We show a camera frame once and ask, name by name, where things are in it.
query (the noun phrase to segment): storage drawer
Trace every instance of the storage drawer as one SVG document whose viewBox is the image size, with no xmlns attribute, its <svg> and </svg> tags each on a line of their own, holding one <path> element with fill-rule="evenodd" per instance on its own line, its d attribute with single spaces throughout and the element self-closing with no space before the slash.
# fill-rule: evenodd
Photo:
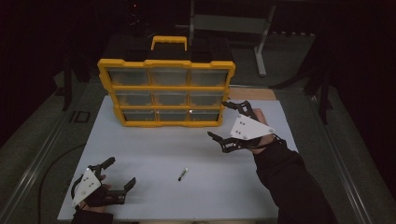
<svg viewBox="0 0 396 224">
<path fill-rule="evenodd" d="M 191 86 L 224 86 L 229 70 L 191 69 Z"/>
<path fill-rule="evenodd" d="M 157 110 L 159 121 L 185 121 L 187 110 Z"/>
<path fill-rule="evenodd" d="M 219 110 L 190 110 L 191 121 L 217 121 Z"/>
<path fill-rule="evenodd" d="M 147 70 L 144 68 L 107 68 L 113 85 L 143 86 L 149 84 Z"/>
<path fill-rule="evenodd" d="M 155 114 L 154 110 L 122 110 L 126 121 L 154 121 Z"/>
<path fill-rule="evenodd" d="M 150 91 L 115 91 L 120 105 L 151 105 Z"/>
<path fill-rule="evenodd" d="M 149 69 L 151 84 L 155 86 L 187 86 L 188 69 L 159 67 Z"/>
<path fill-rule="evenodd" d="M 155 105 L 187 105 L 186 91 L 154 91 Z"/>
<path fill-rule="evenodd" d="M 190 91 L 190 104 L 220 106 L 223 94 L 223 91 Z"/>
</svg>

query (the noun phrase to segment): floor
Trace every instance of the floor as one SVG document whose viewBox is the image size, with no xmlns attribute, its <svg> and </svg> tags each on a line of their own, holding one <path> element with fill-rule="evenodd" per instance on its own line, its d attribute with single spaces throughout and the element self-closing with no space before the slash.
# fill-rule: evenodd
<svg viewBox="0 0 396 224">
<path fill-rule="evenodd" d="M 260 77 L 251 42 L 233 43 L 234 86 L 266 88 L 296 74 L 314 36 L 272 34 L 262 54 L 267 77 Z M 62 86 L 62 75 L 56 77 Z M 315 97 L 302 91 L 306 79 L 275 91 L 311 174 L 322 186 L 340 223 L 396 223 L 396 203 L 335 89 L 328 125 L 317 116 Z M 83 145 L 106 91 L 97 76 L 73 81 L 73 103 L 62 112 L 63 97 L 52 95 L 0 150 L 0 222 L 63 223 L 57 220 Z M 76 113 L 90 114 L 80 122 Z M 276 223 L 275 220 L 257 220 Z"/>
</svg>

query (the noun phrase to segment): black cable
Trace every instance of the black cable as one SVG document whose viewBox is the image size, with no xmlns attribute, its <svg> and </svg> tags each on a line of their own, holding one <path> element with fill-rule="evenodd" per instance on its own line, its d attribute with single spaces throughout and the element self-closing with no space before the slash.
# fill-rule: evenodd
<svg viewBox="0 0 396 224">
<path fill-rule="evenodd" d="M 67 155 L 68 153 L 70 153 L 70 152 L 72 152 L 72 151 L 74 151 L 74 150 L 76 150 L 76 149 L 79 149 L 79 148 L 81 148 L 81 147 L 85 147 L 85 145 L 87 145 L 87 144 L 84 143 L 84 144 L 81 144 L 81 145 L 79 145 L 79 146 L 70 148 L 70 149 L 67 150 L 64 154 L 62 154 L 61 156 L 59 156 L 55 161 L 53 161 L 53 162 L 50 164 L 49 168 L 47 168 L 46 172 L 44 173 L 43 178 L 41 179 L 40 186 L 38 187 L 38 195 L 37 195 L 37 224 L 40 224 L 40 223 L 41 223 L 41 192 L 42 192 L 42 189 L 43 189 L 44 181 L 45 181 L 45 179 L 46 179 L 46 177 L 47 177 L 47 174 L 49 173 L 50 169 L 51 169 L 52 166 L 53 166 L 58 160 L 60 160 L 63 156 Z"/>
</svg>

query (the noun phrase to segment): yellow handle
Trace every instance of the yellow handle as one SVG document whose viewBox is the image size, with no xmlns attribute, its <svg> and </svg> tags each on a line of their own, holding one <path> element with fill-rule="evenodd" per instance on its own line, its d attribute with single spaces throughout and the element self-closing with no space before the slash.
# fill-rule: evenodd
<svg viewBox="0 0 396 224">
<path fill-rule="evenodd" d="M 186 36 L 167 36 L 167 35 L 155 35 L 152 38 L 151 50 L 154 50 L 155 43 L 184 43 L 184 50 L 187 51 L 187 37 Z"/>
</svg>

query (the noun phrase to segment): white table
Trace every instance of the white table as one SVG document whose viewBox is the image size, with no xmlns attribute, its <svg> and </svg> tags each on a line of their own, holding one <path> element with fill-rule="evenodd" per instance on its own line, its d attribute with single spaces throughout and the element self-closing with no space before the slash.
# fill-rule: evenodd
<svg viewBox="0 0 396 224">
<path fill-rule="evenodd" d="M 264 112 L 270 126 L 297 150 L 279 101 L 250 101 Z M 84 149 L 73 182 L 88 165 L 109 157 L 116 162 L 102 174 L 112 189 L 122 189 L 134 176 L 136 185 L 124 205 L 111 205 L 107 212 L 116 220 L 258 220 L 277 217 L 269 191 L 256 175 L 251 152 L 222 153 L 207 131 L 224 138 L 238 112 L 224 111 L 220 127 L 131 128 L 122 127 L 105 97 Z M 177 181 L 185 167 L 189 171 Z M 70 189 L 58 219 L 75 213 Z"/>
</svg>

